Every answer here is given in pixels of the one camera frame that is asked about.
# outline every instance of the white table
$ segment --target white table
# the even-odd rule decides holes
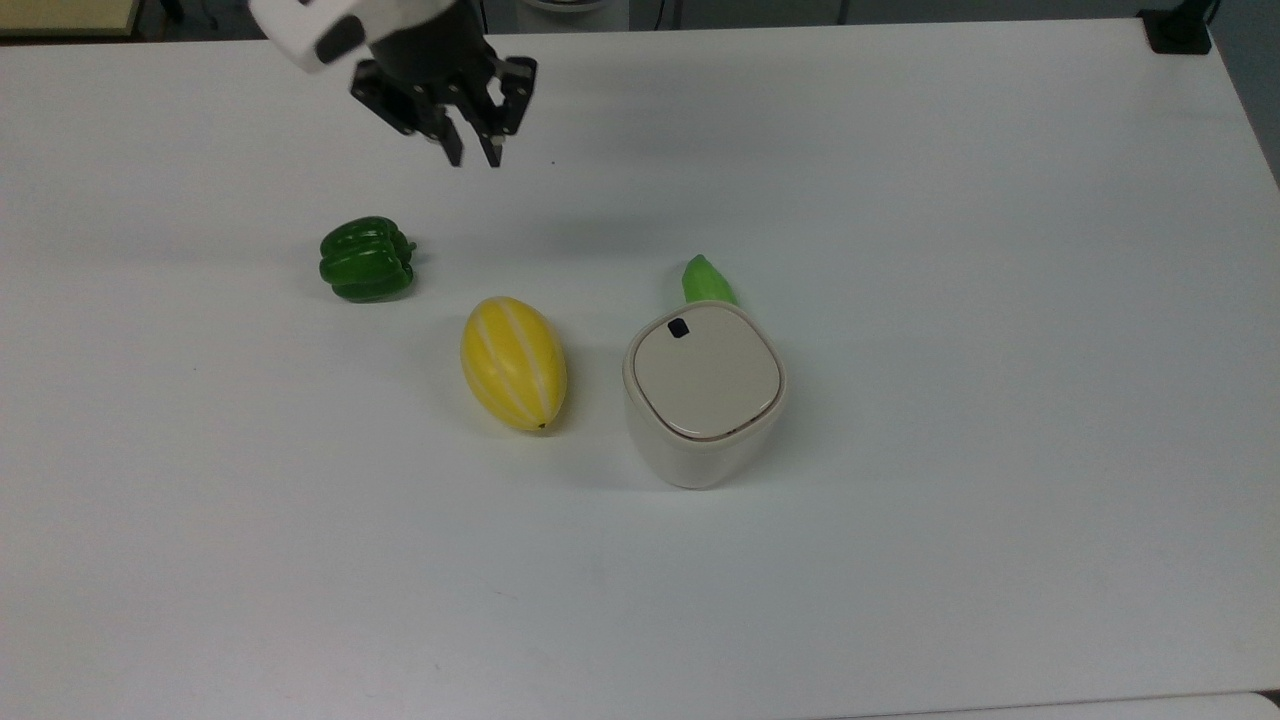
[[[266,44],[0,49],[0,715],[800,719],[1280,685],[1280,195],[1137,20],[502,37],[499,170]],[[416,292],[348,305],[379,213]],[[653,478],[707,252],[794,378]],[[470,309],[568,346],[553,437]]]
[[[1277,720],[1280,708],[1253,693],[1083,702],[931,712],[915,720]]]

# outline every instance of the striped melon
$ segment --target striped melon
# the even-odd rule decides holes
[[[462,373],[485,410],[521,430],[550,425],[568,384],[556,328],[512,297],[490,297],[471,311],[462,331]]]

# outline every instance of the black stand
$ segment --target black stand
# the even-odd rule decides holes
[[[1208,38],[1204,12],[1213,0],[1185,0],[1172,10],[1139,10],[1147,28],[1147,42],[1161,55],[1208,55],[1213,42]]]
[[[182,24],[182,20],[187,18],[180,0],[160,0],[160,6],[164,8],[164,14],[169,15],[169,19],[178,24]]]

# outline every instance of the beige lid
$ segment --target beige lid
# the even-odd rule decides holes
[[[778,360],[764,338],[723,305],[695,305],[657,325],[636,346],[634,368],[654,414],[699,441],[749,425],[782,387]]]

